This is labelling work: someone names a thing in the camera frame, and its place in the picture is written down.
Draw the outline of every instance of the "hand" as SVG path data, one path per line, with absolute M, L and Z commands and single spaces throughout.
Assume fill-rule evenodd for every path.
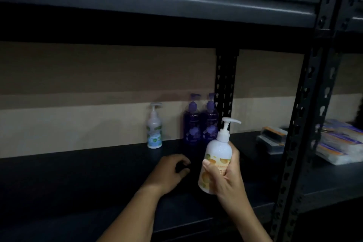
M 182 154 L 163 156 L 142 185 L 142 188 L 153 189 L 158 197 L 172 191 L 190 172 L 188 168 L 184 168 L 179 173 L 175 172 L 175 166 L 180 161 L 183 161 L 186 166 L 190 164 L 190 160 Z
M 253 214 L 253 210 L 248 201 L 241 176 L 240 152 L 231 142 L 229 145 L 232 147 L 232 158 L 224 176 L 207 159 L 204 159 L 202 164 L 212 177 L 213 188 L 219 202 L 231 219 L 236 222 L 246 220 L 251 212 Z

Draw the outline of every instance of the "left hand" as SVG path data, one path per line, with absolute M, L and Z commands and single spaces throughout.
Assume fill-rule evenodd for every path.
M 175 166 L 180 161 L 186 166 L 190 164 L 190 160 L 182 154 L 163 156 L 142 188 L 152 188 L 159 197 L 172 191 L 190 172 L 189 168 L 184 168 L 179 173 L 175 172 Z

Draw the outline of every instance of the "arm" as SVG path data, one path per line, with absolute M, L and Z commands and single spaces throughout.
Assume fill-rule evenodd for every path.
M 150 241 L 159 199 L 173 190 L 190 171 L 185 168 L 176 173 L 175 166 L 179 161 L 183 161 L 184 165 L 190 164 L 189 159 L 181 154 L 162 157 L 145 183 L 98 242 Z
M 243 241 L 272 242 L 248 201 L 241 176 L 240 153 L 231 142 L 229 144 L 233 154 L 225 176 L 220 175 L 218 168 L 206 159 L 203 167 L 214 180 L 218 200 L 235 223 Z

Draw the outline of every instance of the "right hand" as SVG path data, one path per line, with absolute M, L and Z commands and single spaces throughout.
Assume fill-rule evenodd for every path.
M 232 147 L 232 158 L 224 176 L 207 159 L 204 159 L 202 164 L 212 177 L 218 200 L 231 219 L 234 221 L 248 220 L 251 213 L 253 214 L 253 209 L 248 201 L 241 176 L 240 152 L 231 142 L 229 145 Z

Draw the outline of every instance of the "pump dispenser head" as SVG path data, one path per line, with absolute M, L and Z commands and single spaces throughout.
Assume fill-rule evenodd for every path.
M 189 103 L 188 110 L 191 113 L 193 113 L 197 110 L 197 104 L 195 103 L 195 100 L 197 99 L 197 97 L 200 97 L 200 94 L 194 94 L 194 93 L 190 94 L 190 98 L 192 99 L 192 101 Z
M 206 109 L 208 111 L 213 111 L 214 110 L 214 93 L 209 93 L 209 102 L 206 103 Z
M 155 111 L 155 106 L 161 106 L 161 102 L 152 102 L 150 103 L 152 107 L 152 112 L 150 113 L 150 118 L 154 119 L 157 118 L 157 112 Z
M 221 130 L 218 132 L 217 135 L 217 140 L 223 143 L 228 143 L 229 141 L 229 131 L 228 131 L 228 125 L 231 121 L 235 122 L 235 123 L 239 123 L 241 124 L 240 121 L 232 119 L 232 118 L 228 118 L 228 117 L 223 117 L 222 121 L 224 121 L 224 126 L 223 128 L 221 128 Z

